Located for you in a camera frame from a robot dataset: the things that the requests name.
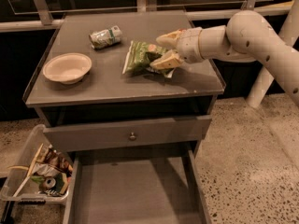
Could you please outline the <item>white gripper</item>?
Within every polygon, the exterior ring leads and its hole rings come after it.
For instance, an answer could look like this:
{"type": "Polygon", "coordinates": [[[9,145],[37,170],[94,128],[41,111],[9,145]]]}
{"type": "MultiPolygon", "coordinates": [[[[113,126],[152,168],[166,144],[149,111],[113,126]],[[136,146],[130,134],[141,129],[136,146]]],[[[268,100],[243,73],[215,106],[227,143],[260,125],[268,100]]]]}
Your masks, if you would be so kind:
{"type": "Polygon", "coordinates": [[[170,69],[186,63],[200,63],[204,60],[200,53],[199,38],[202,29],[178,29],[174,32],[160,35],[156,38],[159,46],[170,49],[161,58],[150,63],[150,67],[156,70],[170,69]]]}

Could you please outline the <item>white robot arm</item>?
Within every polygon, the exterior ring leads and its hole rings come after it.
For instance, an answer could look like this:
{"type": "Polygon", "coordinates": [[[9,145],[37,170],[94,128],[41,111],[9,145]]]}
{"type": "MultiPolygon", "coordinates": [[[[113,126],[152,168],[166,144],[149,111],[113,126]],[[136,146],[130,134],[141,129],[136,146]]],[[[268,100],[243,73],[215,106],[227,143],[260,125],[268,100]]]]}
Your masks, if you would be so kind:
{"type": "Polygon", "coordinates": [[[156,70],[207,59],[256,60],[299,105],[299,51],[283,41],[269,22],[255,11],[239,11],[223,26],[179,29],[158,36],[156,41],[169,49],[150,63],[156,70]]]}

